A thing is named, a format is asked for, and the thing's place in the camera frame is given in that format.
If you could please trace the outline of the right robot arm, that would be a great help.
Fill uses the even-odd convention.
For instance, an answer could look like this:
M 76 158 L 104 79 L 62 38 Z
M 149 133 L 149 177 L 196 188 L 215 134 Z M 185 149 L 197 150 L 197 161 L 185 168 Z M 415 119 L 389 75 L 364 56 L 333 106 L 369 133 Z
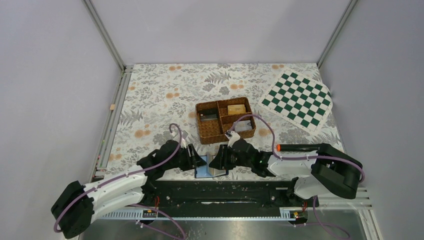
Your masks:
M 241 138 L 230 145 L 222 144 L 208 166 L 227 172 L 247 167 L 262 178 L 289 176 L 292 179 L 286 198 L 293 206 L 325 193 L 348 200 L 356 198 L 364 177 L 358 160 L 328 143 L 284 144 L 278 149 L 284 154 L 258 150 Z

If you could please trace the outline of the blue leather card holder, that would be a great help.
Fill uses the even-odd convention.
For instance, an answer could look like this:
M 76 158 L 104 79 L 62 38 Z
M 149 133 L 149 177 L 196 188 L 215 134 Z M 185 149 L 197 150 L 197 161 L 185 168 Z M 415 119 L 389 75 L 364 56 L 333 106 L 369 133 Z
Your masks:
M 210 152 L 207 152 L 206 155 L 201 156 L 202 160 L 205 162 L 205 165 L 197 166 L 195 168 L 194 177 L 196 179 L 206 179 L 206 178 L 216 178 L 221 176 L 227 176 L 229 172 L 227 170 L 218 170 L 212 167 L 209 167 L 209 164 L 214 159 L 214 155 L 211 155 Z

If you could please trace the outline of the silver grey card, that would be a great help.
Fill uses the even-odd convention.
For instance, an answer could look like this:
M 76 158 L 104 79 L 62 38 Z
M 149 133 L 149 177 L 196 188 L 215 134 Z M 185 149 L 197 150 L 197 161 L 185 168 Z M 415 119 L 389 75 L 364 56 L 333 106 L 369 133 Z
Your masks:
M 221 169 L 216 169 L 213 167 L 213 160 L 214 160 L 215 156 L 212 155 L 210 152 L 206 153 L 206 160 L 207 160 L 207 172 L 211 177 L 218 177 L 221 176 L 222 174 L 225 174 L 226 171 L 225 170 L 221 170 Z

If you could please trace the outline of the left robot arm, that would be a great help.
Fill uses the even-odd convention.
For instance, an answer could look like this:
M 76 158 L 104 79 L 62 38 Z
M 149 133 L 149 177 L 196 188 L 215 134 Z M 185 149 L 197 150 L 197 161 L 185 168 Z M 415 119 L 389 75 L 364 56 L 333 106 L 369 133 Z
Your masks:
M 159 207 L 165 202 L 153 182 L 165 171 L 194 170 L 207 164 L 192 144 L 169 140 L 141 158 L 128 170 L 96 182 L 71 182 L 51 207 L 53 230 L 71 239 L 84 232 L 98 218 L 133 204 Z

